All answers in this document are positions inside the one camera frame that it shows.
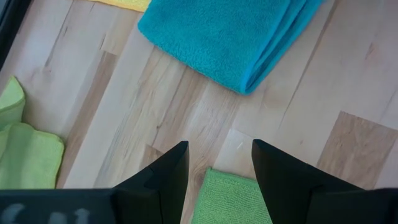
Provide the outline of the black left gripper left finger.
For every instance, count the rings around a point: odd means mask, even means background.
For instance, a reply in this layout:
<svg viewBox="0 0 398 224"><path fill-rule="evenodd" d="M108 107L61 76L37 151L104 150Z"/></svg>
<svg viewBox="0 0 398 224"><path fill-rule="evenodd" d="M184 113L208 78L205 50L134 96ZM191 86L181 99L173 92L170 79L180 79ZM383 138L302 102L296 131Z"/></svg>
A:
<svg viewBox="0 0 398 224"><path fill-rule="evenodd" d="M181 141L114 187L116 224L180 224L189 175L189 145Z"/></svg>

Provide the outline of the green microfiber towel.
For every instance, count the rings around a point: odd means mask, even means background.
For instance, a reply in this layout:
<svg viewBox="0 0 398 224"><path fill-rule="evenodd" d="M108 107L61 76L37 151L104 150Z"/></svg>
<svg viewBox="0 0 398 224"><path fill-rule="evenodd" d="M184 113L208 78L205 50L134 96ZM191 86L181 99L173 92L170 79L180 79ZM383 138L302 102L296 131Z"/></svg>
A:
<svg viewBox="0 0 398 224"><path fill-rule="evenodd" d="M191 224L273 224L258 183L207 168Z"/></svg>

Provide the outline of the black aluminium table frame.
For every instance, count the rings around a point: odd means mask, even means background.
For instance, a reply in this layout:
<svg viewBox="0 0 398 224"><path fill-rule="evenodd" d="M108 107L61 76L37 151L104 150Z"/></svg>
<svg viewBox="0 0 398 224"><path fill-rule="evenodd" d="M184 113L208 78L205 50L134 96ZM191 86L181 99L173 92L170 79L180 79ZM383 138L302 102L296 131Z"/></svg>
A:
<svg viewBox="0 0 398 224"><path fill-rule="evenodd" d="M0 0L0 70L32 0Z"/></svg>

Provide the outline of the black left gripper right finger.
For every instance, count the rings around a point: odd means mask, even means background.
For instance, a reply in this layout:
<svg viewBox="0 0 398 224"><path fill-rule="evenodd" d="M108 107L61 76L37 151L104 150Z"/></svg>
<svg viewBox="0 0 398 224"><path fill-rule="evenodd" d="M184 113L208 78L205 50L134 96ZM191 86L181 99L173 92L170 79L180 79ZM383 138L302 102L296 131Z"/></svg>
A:
<svg viewBox="0 0 398 224"><path fill-rule="evenodd" d="M319 189L359 190L261 139L252 141L252 162L273 224L305 224L312 193Z"/></svg>

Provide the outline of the teal microfiber towel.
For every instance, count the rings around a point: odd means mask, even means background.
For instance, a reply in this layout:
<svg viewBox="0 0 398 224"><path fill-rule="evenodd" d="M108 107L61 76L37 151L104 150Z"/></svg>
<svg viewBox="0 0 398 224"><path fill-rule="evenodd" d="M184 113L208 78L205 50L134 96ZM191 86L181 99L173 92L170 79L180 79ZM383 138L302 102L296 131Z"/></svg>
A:
<svg viewBox="0 0 398 224"><path fill-rule="evenodd" d="M214 82L251 94L322 0L152 0L139 31Z"/></svg>

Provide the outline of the lime microfiber towel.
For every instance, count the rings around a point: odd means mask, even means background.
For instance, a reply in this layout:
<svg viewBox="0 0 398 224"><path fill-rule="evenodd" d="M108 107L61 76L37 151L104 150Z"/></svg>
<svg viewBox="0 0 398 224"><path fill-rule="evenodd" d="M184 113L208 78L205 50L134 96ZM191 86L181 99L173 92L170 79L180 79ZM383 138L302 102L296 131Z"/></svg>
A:
<svg viewBox="0 0 398 224"><path fill-rule="evenodd" d="M25 94L11 77L0 95L0 190L54 189L64 143L22 121Z"/></svg>

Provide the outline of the yellow microfiber towel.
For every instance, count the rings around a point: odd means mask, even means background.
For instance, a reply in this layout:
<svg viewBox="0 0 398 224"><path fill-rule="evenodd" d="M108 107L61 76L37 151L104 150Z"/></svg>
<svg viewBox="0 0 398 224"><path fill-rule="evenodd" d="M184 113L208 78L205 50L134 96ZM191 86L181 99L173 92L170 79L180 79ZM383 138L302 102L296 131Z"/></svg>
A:
<svg viewBox="0 0 398 224"><path fill-rule="evenodd" d="M144 12L151 0L89 0L100 2L111 6L116 6L124 9L130 9L137 12Z"/></svg>

